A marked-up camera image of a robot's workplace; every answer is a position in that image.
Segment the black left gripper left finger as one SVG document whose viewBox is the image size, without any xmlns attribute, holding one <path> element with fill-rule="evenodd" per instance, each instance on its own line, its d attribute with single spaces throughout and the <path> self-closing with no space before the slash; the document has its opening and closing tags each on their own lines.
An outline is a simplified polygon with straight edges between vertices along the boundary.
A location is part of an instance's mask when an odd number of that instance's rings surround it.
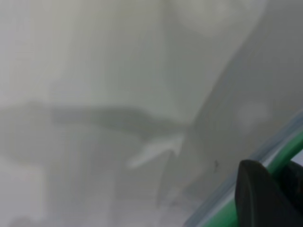
<svg viewBox="0 0 303 227">
<path fill-rule="evenodd" d="M 237 221 L 240 227 L 303 225 L 303 213 L 284 194 L 284 168 L 275 177 L 257 161 L 240 162 L 235 190 Z"/>
</svg>

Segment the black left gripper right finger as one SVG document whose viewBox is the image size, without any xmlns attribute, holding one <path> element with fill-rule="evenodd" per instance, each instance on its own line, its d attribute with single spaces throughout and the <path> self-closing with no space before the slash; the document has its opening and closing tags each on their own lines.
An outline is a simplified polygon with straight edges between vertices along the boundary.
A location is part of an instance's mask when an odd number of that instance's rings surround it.
<svg viewBox="0 0 303 227">
<path fill-rule="evenodd" d="M 293 206 L 303 212 L 303 167 L 293 161 L 283 169 L 283 191 Z"/>
</svg>

